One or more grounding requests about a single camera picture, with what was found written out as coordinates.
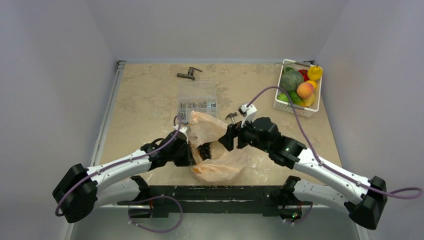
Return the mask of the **green orange fake mango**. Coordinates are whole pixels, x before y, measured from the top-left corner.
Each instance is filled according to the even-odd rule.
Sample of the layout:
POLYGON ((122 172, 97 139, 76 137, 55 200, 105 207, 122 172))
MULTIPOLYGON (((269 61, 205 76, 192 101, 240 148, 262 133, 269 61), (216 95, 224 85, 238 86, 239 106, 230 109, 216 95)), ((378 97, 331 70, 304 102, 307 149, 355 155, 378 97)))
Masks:
POLYGON ((295 91, 289 91, 288 94, 295 105, 301 107, 306 106, 305 101, 295 91))

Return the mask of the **yellow fake fruit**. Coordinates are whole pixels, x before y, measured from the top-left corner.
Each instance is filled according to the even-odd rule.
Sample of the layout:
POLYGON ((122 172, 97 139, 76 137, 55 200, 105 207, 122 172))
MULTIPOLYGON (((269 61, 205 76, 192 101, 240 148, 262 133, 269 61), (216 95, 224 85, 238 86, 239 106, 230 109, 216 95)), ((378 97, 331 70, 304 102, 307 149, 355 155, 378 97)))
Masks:
POLYGON ((311 81, 320 80, 323 75, 323 68, 319 65, 311 65, 307 71, 307 77, 311 81))

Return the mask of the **black fake grapes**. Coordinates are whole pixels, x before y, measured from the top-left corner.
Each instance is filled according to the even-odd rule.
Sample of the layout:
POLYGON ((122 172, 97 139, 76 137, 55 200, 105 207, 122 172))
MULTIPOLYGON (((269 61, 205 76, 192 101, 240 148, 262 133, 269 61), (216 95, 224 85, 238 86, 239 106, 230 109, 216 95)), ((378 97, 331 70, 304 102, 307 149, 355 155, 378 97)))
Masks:
POLYGON ((200 158, 204 160, 211 159, 212 153, 211 153, 211 143, 206 142, 200 146, 197 147, 197 152, 200 156, 200 158))

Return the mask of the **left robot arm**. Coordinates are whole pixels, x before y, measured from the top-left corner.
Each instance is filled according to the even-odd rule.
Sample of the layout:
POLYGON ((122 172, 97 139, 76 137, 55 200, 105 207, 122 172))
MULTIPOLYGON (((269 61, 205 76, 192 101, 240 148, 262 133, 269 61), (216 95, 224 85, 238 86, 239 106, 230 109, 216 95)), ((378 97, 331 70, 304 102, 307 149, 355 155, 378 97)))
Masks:
POLYGON ((52 192, 57 203, 54 214, 65 217, 68 223, 76 223, 94 209, 114 202, 146 203, 148 189, 138 185, 132 177, 161 168, 168 162, 177 167, 193 165, 189 132, 188 127, 174 130, 160 139, 160 143, 146 143, 133 153, 106 164, 73 165, 52 192))

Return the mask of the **orange plastic bag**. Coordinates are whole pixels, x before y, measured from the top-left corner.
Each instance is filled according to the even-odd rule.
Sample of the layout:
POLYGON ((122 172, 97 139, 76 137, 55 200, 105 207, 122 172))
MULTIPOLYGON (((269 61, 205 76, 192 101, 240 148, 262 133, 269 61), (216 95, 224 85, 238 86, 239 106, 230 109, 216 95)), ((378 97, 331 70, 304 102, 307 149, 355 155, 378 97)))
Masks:
POLYGON ((228 151, 218 142, 227 131, 228 124, 224 121, 193 110, 190 112, 188 126, 191 153, 195 160, 191 172, 201 182, 227 185, 234 182, 251 163, 246 150, 234 148, 228 151), (198 147, 207 143, 210 144, 210 158, 202 157, 198 150, 198 147))

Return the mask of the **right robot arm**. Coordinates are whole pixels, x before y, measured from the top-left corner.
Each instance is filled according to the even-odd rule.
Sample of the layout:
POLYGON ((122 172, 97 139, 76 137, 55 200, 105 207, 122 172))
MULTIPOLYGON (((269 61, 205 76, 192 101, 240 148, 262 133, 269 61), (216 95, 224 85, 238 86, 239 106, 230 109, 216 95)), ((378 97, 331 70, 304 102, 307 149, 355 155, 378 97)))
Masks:
POLYGON ((282 135, 268 117, 260 117, 242 125, 229 124, 218 140, 228 151, 251 146, 268 154, 277 165, 314 177, 324 186, 297 181, 281 189, 280 196, 288 204, 296 200, 315 202, 346 212, 356 224, 375 230, 387 203, 387 185, 378 176, 367 178, 331 162, 315 157, 311 148, 282 135))

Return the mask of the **fake peach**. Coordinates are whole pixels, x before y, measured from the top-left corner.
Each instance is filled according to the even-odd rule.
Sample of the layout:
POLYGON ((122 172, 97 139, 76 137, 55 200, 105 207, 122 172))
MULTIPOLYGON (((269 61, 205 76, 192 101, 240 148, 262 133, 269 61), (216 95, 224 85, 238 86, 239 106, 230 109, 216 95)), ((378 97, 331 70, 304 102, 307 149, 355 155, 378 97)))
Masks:
POLYGON ((314 92, 315 85, 307 81, 301 83, 296 89, 296 93, 301 99, 308 99, 314 92))

